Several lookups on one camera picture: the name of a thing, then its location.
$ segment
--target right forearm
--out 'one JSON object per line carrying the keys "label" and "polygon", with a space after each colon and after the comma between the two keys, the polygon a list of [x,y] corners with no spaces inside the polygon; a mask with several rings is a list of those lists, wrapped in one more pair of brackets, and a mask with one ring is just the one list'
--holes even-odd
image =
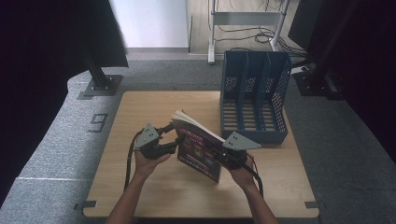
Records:
{"label": "right forearm", "polygon": [[250,206],[251,215],[255,224],[276,224],[276,217],[272,213],[264,198],[260,195],[259,190],[254,185],[243,188],[247,201]]}

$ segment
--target right hand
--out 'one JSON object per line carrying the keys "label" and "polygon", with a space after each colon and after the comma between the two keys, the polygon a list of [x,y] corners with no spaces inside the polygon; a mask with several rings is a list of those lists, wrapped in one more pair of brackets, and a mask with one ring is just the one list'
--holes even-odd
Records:
{"label": "right hand", "polygon": [[[251,169],[253,169],[253,160],[253,156],[248,153],[246,165],[249,166]],[[233,181],[235,181],[235,183],[239,185],[241,189],[245,190],[253,186],[256,188],[256,184],[253,180],[253,174],[251,174],[245,168],[242,167],[236,170],[229,170],[229,172],[233,177]]]}

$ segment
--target human hand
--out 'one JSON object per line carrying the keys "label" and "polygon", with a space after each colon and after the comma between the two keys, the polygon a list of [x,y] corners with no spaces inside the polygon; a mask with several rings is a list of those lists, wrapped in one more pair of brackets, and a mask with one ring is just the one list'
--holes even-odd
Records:
{"label": "human hand", "polygon": [[171,154],[166,154],[158,158],[157,160],[146,159],[145,156],[140,151],[134,152],[134,175],[147,179],[152,172],[154,172],[155,167],[158,164],[168,160],[171,157]]}
{"label": "human hand", "polygon": [[[246,165],[253,169],[253,156],[248,153],[247,154],[247,161]],[[251,174],[249,171],[247,171],[245,168],[239,168],[236,170],[229,170],[231,176],[233,177],[233,181],[243,190],[254,187],[256,188],[256,184],[254,183],[253,180],[253,174]]]}

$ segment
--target book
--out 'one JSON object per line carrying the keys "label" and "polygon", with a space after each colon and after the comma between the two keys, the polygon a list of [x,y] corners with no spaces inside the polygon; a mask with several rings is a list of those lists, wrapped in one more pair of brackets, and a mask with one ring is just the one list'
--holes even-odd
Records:
{"label": "book", "polygon": [[171,119],[177,136],[184,135],[184,141],[178,145],[177,158],[219,183],[221,165],[215,157],[216,154],[223,152],[222,144],[225,140],[209,131],[183,110],[177,110]]}

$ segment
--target white wall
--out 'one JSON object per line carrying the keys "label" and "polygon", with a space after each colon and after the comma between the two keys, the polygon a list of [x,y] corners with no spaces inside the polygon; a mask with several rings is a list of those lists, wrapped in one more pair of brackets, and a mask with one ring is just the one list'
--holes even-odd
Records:
{"label": "white wall", "polygon": [[110,0],[126,48],[187,48],[186,0]]}

